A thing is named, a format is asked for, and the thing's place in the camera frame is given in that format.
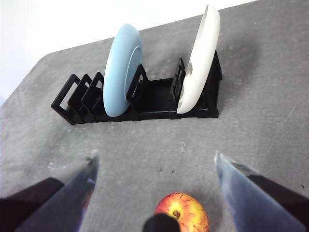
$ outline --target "black plastic frame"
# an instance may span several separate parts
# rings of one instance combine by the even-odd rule
[[[184,77],[185,69],[181,58],[175,76],[161,80],[150,81],[145,69],[140,64],[126,94],[126,99],[130,102],[129,108],[118,117],[109,117],[103,104],[103,75],[98,72],[91,80],[87,74],[82,79],[72,74],[51,107],[70,124],[163,118],[180,119],[185,117],[217,118],[219,115],[217,109],[219,83],[222,80],[217,52],[214,54],[207,81],[195,107],[188,113],[178,114],[177,105]],[[74,83],[77,84],[77,87],[68,100],[68,107],[63,109],[60,104]]]

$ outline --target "apple stem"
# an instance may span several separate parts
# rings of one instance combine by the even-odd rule
[[[175,211],[173,212],[173,215],[174,215],[177,219],[180,217],[180,213],[179,213],[177,210],[175,210]]]

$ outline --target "gray table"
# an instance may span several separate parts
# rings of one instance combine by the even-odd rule
[[[218,119],[69,125],[50,104],[71,73],[104,73],[112,39],[43,57],[1,108],[2,197],[99,153],[82,231],[141,231],[175,191],[205,206],[212,232],[235,231],[216,150],[309,196],[309,2],[260,0],[220,15]],[[187,63],[200,20],[140,32],[150,79],[171,77],[179,57]]]

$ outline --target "light blue plate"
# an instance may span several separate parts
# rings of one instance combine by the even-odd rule
[[[129,107],[126,93],[138,65],[142,64],[141,55],[139,32],[124,24],[114,38],[106,63],[103,102],[108,116],[120,116]]]

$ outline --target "apple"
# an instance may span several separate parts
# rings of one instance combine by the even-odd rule
[[[185,193],[175,192],[164,197],[155,209],[154,215],[167,214],[175,218],[181,232],[208,232],[207,214],[193,197]]]

